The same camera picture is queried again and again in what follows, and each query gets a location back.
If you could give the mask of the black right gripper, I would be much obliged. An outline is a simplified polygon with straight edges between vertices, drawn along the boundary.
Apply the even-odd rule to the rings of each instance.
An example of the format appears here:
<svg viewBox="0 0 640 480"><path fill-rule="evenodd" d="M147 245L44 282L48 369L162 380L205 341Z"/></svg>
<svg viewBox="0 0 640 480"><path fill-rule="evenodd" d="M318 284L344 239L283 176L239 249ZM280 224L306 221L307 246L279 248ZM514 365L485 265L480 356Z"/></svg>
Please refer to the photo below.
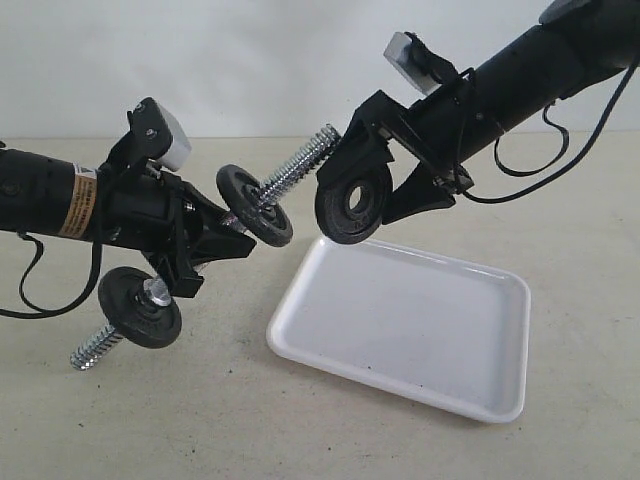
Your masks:
<svg viewBox="0 0 640 480"><path fill-rule="evenodd" d="M499 137L499 79L478 67L457 75L406 107L379 90L356 109L344 136L316 174L329 188L394 161L389 143L408 151L418 166L395 189L382 224L455 205L456 192L474 182L464 162Z"/></svg>

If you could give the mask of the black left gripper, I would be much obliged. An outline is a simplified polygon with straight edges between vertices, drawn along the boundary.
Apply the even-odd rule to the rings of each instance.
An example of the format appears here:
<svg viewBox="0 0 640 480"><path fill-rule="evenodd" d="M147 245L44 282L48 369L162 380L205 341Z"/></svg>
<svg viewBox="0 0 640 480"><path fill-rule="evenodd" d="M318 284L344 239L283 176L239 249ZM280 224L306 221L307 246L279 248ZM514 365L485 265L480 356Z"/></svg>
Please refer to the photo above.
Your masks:
<svg viewBox="0 0 640 480"><path fill-rule="evenodd" d="M143 253L172 296L193 298L204 279L189 261L246 258L256 241L230 229L234 216L191 183L187 199L214 229L195 238L186 232L186 183L158 162L171 142L158 103L146 97L127 112L128 132L98 169L102 203L92 220L102 224L105 244Z"/></svg>

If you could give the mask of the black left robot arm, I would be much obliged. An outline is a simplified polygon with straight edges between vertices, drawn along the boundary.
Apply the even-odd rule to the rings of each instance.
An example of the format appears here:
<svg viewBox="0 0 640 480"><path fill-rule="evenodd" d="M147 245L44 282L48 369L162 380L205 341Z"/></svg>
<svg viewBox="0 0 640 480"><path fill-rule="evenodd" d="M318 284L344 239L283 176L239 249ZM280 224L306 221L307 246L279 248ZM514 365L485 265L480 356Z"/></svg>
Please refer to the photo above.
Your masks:
<svg viewBox="0 0 640 480"><path fill-rule="evenodd" d="M177 172L191 153L179 121L152 97L98 167L4 148L1 228L140 252L174 297L192 298L199 265L243 259L255 240Z"/></svg>

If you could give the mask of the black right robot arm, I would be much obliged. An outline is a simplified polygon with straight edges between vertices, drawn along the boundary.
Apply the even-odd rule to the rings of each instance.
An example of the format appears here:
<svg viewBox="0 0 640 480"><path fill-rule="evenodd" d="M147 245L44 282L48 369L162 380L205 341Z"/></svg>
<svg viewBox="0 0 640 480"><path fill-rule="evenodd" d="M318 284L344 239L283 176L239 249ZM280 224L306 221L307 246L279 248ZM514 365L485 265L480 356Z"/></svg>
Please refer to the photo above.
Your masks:
<svg viewBox="0 0 640 480"><path fill-rule="evenodd" d="M377 91L353 113L317 174L315 214L327 236L358 242L380 225L453 206L467 159L557 100L639 65L635 1L556 1L478 67L458 71L414 34L386 57L421 92L403 106Z"/></svg>

